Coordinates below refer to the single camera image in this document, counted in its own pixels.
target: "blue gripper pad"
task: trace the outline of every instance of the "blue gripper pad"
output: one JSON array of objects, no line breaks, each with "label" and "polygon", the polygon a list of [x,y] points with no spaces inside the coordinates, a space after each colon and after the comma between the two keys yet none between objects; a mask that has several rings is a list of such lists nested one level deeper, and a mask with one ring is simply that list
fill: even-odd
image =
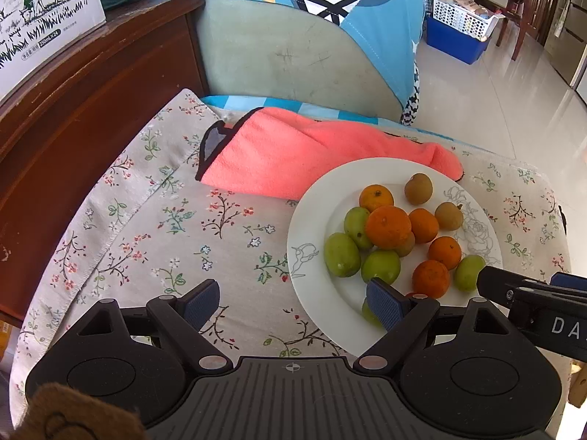
[{"label": "blue gripper pad", "polygon": [[387,331],[391,331],[404,317],[401,302],[373,281],[367,285],[367,304]]},{"label": "blue gripper pad", "polygon": [[568,273],[558,272],[551,278],[551,286],[587,291],[587,279]]},{"label": "blue gripper pad", "polygon": [[199,331],[214,315],[219,303],[218,283],[206,280],[178,299],[178,304],[182,306],[178,311],[190,326]]}]

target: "white lettering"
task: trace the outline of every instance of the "white lettering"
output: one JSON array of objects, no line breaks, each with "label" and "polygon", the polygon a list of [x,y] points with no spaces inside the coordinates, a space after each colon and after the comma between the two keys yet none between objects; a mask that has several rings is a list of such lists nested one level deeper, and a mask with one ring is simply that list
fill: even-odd
[{"label": "white lettering", "polygon": [[[557,322],[561,323],[560,328],[557,329]],[[553,324],[553,333],[559,334],[562,331],[562,328],[565,326],[565,320],[562,317],[555,317],[554,324]]]},{"label": "white lettering", "polygon": [[574,326],[573,329],[571,329],[571,331],[567,337],[571,337],[571,336],[575,336],[577,339],[579,339],[579,321],[577,321],[576,325]]}]

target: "brown furry object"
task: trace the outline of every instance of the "brown furry object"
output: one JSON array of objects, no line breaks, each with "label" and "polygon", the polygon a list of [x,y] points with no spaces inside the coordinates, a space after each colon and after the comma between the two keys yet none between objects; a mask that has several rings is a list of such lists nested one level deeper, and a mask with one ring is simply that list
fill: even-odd
[{"label": "brown furry object", "polygon": [[147,440],[136,415],[60,384],[40,387],[10,440]]}]

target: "blue textured pad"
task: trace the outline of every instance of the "blue textured pad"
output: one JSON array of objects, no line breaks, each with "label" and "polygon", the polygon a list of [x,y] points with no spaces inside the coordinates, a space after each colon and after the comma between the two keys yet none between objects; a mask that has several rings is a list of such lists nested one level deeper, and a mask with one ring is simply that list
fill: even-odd
[{"label": "blue textured pad", "polygon": [[367,285],[367,304],[387,331],[403,319],[400,302],[374,282]]},{"label": "blue textured pad", "polygon": [[587,279],[580,276],[558,272],[551,278],[551,286],[587,291]]},{"label": "blue textured pad", "polygon": [[214,315],[219,303],[220,287],[217,282],[213,282],[187,302],[183,317],[190,326],[199,331],[208,319]]}]

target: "wooden headboard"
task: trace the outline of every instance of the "wooden headboard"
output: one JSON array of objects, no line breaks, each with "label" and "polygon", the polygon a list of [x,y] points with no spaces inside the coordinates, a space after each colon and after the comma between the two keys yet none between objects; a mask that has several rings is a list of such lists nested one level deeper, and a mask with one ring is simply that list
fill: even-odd
[{"label": "wooden headboard", "polygon": [[204,0],[145,0],[106,15],[0,107],[0,320],[20,327],[93,185],[181,89],[208,86],[193,28]]}]

